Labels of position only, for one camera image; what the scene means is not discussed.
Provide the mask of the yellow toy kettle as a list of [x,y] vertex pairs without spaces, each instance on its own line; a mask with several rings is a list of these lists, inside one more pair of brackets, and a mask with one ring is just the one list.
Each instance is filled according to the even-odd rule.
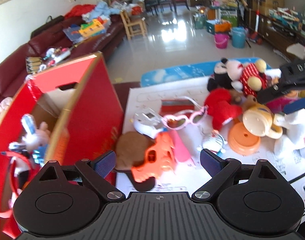
[[257,103],[246,110],[242,116],[245,128],[257,137],[279,139],[283,128],[273,123],[274,114],[265,105]]

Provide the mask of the blue toy gear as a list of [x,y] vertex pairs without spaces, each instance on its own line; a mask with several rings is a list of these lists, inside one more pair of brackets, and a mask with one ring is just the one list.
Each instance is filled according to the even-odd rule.
[[48,144],[44,146],[39,146],[36,150],[32,152],[32,157],[34,162],[40,166],[44,166],[45,164],[45,153],[47,151]]

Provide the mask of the magenta toy box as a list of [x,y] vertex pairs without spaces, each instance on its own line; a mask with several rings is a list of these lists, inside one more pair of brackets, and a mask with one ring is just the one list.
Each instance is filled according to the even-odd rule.
[[273,114],[276,114],[283,112],[283,109],[287,104],[295,102],[299,99],[300,98],[297,96],[296,97],[282,96],[277,99],[274,99],[271,102],[266,103],[265,105],[270,109],[270,111]]

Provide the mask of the Doraemon figure toy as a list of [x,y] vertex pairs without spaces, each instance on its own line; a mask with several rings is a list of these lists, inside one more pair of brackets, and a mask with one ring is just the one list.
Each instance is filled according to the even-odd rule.
[[201,146],[203,149],[208,149],[218,154],[226,152],[226,144],[227,141],[224,137],[217,130],[213,130],[203,136]]

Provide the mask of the Minnie Mouse plush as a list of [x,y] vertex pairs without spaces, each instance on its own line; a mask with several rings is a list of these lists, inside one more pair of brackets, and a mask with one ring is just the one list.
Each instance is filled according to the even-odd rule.
[[266,69],[267,64],[262,59],[253,63],[242,63],[238,60],[223,58],[215,64],[207,89],[212,91],[224,88],[235,94],[257,96],[261,90],[267,88]]

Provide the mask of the white plush animal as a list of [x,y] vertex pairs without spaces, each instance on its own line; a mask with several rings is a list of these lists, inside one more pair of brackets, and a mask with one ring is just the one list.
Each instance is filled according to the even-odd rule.
[[291,114],[276,114],[273,123],[286,129],[286,132],[274,143],[274,154],[280,155],[298,150],[305,159],[305,108]]

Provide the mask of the small brown bear plush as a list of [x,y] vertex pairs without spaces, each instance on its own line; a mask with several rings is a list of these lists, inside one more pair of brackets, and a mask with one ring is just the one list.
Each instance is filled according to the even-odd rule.
[[235,89],[230,89],[229,93],[232,97],[232,103],[240,106],[243,112],[257,104],[257,99],[253,95],[244,96],[243,93],[240,93]]

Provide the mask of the pink flat toy piece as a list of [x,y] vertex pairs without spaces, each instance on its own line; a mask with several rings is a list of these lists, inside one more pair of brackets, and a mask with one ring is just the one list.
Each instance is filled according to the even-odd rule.
[[181,137],[178,135],[177,130],[171,130],[170,136],[174,145],[174,157],[179,163],[184,163],[191,160],[191,154],[183,143]]

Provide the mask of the brown round plush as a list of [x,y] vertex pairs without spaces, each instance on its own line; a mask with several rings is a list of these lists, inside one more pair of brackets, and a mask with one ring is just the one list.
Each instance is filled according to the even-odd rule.
[[133,166],[141,166],[144,163],[145,150],[152,146],[153,139],[138,132],[127,132],[120,136],[116,143],[116,166],[115,171],[127,176],[135,190],[147,192],[154,188],[155,178],[150,177],[144,182],[138,183],[131,173]]

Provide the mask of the red plush toy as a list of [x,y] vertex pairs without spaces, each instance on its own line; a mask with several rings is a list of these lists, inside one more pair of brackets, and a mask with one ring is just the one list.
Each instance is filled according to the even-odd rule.
[[224,88],[212,90],[206,97],[204,106],[207,107],[207,114],[212,117],[213,129],[217,131],[242,114],[242,108],[232,104],[232,96]]

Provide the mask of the orange toy water gun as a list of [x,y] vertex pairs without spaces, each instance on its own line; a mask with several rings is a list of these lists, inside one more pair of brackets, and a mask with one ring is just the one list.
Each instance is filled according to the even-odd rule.
[[158,133],[155,143],[145,150],[144,163],[131,168],[134,180],[141,183],[150,177],[159,179],[164,172],[174,172],[177,162],[173,150],[174,144],[169,133]]

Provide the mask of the red cardboard gift box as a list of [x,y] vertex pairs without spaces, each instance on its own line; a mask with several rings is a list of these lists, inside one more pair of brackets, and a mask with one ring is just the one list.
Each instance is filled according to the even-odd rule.
[[110,82],[102,53],[80,57],[29,76],[0,120],[0,235],[19,234],[11,211],[11,156],[8,146],[25,135],[21,118],[45,122],[50,140],[44,160],[72,165],[112,150],[122,131],[124,112]]

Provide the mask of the pink heart sunglasses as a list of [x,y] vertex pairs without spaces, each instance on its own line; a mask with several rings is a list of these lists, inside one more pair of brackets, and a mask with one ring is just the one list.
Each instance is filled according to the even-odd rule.
[[165,115],[162,117],[162,123],[168,129],[179,130],[188,124],[198,125],[205,115],[207,115],[207,107],[203,106],[198,110],[187,109]]

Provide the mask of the white rabbit plush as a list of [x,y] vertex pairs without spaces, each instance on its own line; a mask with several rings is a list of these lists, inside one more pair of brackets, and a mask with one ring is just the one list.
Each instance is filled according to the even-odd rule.
[[15,141],[8,145],[10,151],[22,152],[26,150],[28,153],[32,153],[39,147],[44,147],[48,144],[51,133],[48,130],[48,124],[46,122],[42,121],[39,127],[37,127],[34,116],[25,114],[21,118],[21,124],[26,134],[20,142]]

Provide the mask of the blue bucket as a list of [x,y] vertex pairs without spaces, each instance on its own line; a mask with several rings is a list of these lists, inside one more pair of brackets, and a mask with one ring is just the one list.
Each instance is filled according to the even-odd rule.
[[232,34],[232,46],[234,48],[245,48],[247,31],[243,27],[233,27],[231,30]]

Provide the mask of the white toy game device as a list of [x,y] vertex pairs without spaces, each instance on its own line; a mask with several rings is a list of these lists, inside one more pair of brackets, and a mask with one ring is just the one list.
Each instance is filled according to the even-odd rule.
[[133,116],[133,125],[137,132],[152,139],[165,131],[162,117],[151,108],[139,109]]

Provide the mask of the pink bucket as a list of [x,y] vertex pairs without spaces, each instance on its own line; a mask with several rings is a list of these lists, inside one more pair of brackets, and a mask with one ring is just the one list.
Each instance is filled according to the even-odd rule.
[[229,35],[217,33],[214,35],[215,46],[218,49],[226,49],[229,41]]

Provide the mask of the red booklet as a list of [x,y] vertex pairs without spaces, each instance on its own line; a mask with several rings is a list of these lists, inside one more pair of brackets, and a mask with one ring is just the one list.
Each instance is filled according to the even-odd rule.
[[195,110],[195,105],[188,99],[162,100],[159,115],[176,114],[184,110]]

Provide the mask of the blue mat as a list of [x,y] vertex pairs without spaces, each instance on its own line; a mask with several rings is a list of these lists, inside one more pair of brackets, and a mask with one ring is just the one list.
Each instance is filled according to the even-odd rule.
[[254,63],[258,57],[244,57],[237,59],[221,59],[219,61],[207,61],[201,63],[192,63],[180,66],[173,66],[164,69],[156,69],[144,73],[140,80],[141,87],[149,87],[167,82],[174,82],[197,77],[210,76],[217,63],[228,60],[237,60],[241,63]]

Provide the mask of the dark red leather sofa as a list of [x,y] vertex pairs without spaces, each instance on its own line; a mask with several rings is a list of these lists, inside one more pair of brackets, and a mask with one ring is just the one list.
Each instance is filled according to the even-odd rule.
[[[125,29],[120,15],[110,16],[111,24],[103,34],[94,36],[78,44],[73,48],[70,59],[81,57],[100,51],[104,59],[108,60],[114,50],[120,45],[125,37]],[[62,20],[57,24],[45,29],[27,43],[21,45],[0,63],[0,102],[13,97],[23,84],[27,76],[26,58],[42,57],[50,48],[70,48],[73,42],[65,35],[64,29],[71,25],[81,25],[84,21],[80,16]]]

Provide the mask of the colourful toy block set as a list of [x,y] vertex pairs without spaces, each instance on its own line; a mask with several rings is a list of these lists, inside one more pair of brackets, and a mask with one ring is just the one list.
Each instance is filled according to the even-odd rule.
[[106,32],[103,25],[104,21],[98,18],[93,19],[90,23],[82,24],[79,29],[80,35],[84,38],[93,37]]

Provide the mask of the wooden chair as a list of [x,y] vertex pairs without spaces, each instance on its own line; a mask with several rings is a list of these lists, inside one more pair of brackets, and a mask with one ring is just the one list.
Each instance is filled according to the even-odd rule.
[[124,29],[128,40],[131,40],[133,37],[138,35],[142,35],[143,37],[147,36],[148,32],[145,17],[135,18],[132,20],[129,18],[129,15],[125,10],[121,10],[120,16],[124,24]]

